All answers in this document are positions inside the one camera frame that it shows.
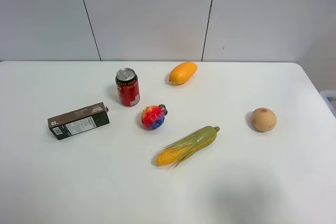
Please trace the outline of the orange yellow mango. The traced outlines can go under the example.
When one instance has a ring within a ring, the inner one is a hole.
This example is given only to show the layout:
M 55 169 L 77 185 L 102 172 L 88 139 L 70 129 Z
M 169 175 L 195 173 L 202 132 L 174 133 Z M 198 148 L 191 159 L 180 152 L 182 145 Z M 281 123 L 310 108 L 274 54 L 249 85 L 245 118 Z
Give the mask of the orange yellow mango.
M 197 64 L 184 62 L 176 66 L 169 75 L 169 82 L 173 84 L 184 84 L 197 71 Z

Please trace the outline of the plastic corn cob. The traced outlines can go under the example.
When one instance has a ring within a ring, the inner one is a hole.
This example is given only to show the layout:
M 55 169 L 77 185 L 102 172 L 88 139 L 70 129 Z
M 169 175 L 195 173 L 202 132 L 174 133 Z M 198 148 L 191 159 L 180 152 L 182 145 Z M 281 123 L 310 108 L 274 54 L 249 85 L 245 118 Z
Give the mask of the plastic corn cob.
M 154 165 L 170 166 L 171 169 L 176 168 L 181 162 L 212 144 L 219 131 L 219 126 L 205 126 L 166 146 L 154 159 Z

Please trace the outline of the dark brown carton box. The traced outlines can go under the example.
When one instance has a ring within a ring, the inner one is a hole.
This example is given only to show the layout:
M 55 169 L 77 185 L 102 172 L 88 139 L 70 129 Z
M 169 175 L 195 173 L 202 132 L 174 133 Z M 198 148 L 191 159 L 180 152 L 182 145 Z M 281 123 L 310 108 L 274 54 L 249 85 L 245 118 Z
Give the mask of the dark brown carton box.
M 108 112 L 109 109 L 100 102 L 49 118 L 48 128 L 57 140 L 63 140 L 109 124 Z

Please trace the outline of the red soda can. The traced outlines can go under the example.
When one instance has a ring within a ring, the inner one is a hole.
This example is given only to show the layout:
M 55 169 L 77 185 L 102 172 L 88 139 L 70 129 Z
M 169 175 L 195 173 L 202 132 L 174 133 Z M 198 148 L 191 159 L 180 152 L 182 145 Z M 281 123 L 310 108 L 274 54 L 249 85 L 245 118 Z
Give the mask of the red soda can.
M 124 106 L 134 106 L 140 101 L 138 76 L 131 68 L 122 68 L 116 73 L 116 87 Z

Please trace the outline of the brown potato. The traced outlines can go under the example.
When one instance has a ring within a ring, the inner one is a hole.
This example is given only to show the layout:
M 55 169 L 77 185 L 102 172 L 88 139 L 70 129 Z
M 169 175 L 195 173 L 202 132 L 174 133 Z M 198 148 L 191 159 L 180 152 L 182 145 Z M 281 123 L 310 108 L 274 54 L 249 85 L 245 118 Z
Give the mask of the brown potato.
M 274 112 L 268 108 L 257 108 L 251 115 L 252 125 L 260 132 L 271 131 L 277 123 Z

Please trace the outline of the brown coffee capsule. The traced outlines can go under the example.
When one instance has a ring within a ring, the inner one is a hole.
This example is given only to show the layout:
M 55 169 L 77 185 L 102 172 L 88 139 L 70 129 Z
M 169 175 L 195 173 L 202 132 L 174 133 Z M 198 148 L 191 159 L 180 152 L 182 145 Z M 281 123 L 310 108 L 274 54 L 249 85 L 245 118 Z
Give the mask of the brown coffee capsule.
M 167 109 L 166 109 L 166 106 L 164 104 L 160 104 L 159 107 L 162 109 L 164 115 L 166 116 L 167 115 Z

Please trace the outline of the clear plastic bin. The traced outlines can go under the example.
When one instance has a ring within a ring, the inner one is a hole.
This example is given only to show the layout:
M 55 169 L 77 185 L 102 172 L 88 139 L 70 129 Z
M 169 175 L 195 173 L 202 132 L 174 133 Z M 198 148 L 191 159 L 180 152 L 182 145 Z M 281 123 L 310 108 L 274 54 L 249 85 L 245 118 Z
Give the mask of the clear plastic bin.
M 321 97 L 325 101 L 331 113 L 336 117 L 336 91 L 323 90 L 320 92 Z

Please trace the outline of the rainbow spiky ball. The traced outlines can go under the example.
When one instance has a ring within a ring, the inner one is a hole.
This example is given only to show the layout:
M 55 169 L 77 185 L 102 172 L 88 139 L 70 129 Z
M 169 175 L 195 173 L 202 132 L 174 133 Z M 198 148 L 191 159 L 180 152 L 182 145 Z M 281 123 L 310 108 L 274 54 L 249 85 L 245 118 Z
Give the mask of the rainbow spiky ball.
M 159 128 L 165 120 L 165 115 L 159 105 L 147 106 L 142 110 L 141 122 L 148 130 Z

